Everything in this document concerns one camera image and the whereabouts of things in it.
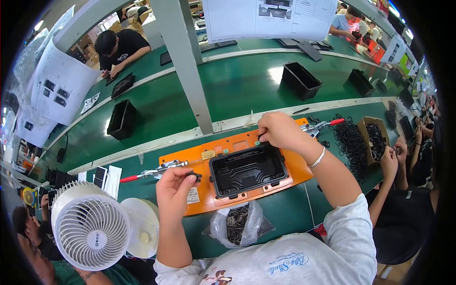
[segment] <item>tattoo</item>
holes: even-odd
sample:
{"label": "tattoo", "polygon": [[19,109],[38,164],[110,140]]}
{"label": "tattoo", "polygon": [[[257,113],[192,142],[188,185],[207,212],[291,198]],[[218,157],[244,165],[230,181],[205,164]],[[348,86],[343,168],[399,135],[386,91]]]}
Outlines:
{"label": "tattoo", "polygon": [[89,279],[90,277],[92,277],[92,275],[95,275],[96,273],[97,273],[96,271],[92,271],[92,272],[87,273],[86,275],[81,275],[81,277],[84,280],[84,282],[86,282],[87,279]]}

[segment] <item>white desk fan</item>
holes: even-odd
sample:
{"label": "white desk fan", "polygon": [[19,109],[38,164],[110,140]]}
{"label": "white desk fan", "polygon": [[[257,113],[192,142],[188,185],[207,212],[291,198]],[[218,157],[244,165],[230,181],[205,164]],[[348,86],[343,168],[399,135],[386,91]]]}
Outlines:
{"label": "white desk fan", "polygon": [[93,183],[71,182],[57,190],[52,231],[63,257],[73,266],[99,271],[128,251],[139,258],[156,254],[158,207],[129,198],[118,203]]}

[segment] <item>gray long sleeve shirt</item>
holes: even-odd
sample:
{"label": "gray long sleeve shirt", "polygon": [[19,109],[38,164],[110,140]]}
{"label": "gray long sleeve shirt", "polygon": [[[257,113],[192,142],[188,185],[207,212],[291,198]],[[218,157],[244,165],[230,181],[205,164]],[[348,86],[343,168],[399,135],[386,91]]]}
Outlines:
{"label": "gray long sleeve shirt", "polygon": [[347,284],[370,285],[377,272],[372,223],[363,194],[324,220],[327,244],[293,233],[265,244],[230,250],[206,268],[194,260],[184,268],[154,264],[157,284]]}

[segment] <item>red clamp handle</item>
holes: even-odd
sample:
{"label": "red clamp handle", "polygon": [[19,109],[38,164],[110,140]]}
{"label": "red clamp handle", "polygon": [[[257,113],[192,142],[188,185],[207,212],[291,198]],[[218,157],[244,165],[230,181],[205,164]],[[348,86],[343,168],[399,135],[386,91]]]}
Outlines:
{"label": "red clamp handle", "polygon": [[334,126],[335,124],[340,124],[340,123],[343,123],[343,122],[345,122],[344,118],[333,120],[333,121],[330,122],[330,126]]}
{"label": "red clamp handle", "polygon": [[135,180],[138,180],[138,176],[135,175],[135,176],[129,176],[129,177],[125,177],[125,178],[122,178],[120,180],[120,183],[125,183],[125,182],[131,182],[131,181],[135,181]]}

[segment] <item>orange fixture plate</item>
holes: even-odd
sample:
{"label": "orange fixture plate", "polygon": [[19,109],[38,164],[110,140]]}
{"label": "orange fixture plate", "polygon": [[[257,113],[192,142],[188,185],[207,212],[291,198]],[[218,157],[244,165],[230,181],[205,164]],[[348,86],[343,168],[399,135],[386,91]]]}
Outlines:
{"label": "orange fixture plate", "polygon": [[[306,118],[297,119],[295,122],[298,125],[308,124]],[[245,150],[249,147],[254,147],[258,141],[258,130],[252,130],[238,135],[226,137],[224,139],[211,141],[202,145],[198,145],[186,150],[181,150],[175,153],[160,157],[159,164],[168,161],[196,161],[201,159],[201,153],[207,150],[214,150],[215,155],[223,153],[224,149],[228,149],[229,153],[238,150]],[[185,216],[196,215],[204,212],[215,211],[221,208],[234,206],[243,202],[258,199],[278,191],[284,190],[291,186],[300,184],[313,177],[312,172],[307,167],[304,159],[295,152],[290,150],[280,150],[285,157],[285,166],[289,177],[280,181],[280,184],[271,187],[270,185],[261,188],[253,189],[238,195],[238,198],[222,199],[215,198],[215,189],[213,183],[209,182],[210,170],[209,159],[198,161],[189,165],[195,173],[202,175],[200,186],[198,187],[199,202],[187,205]]]}

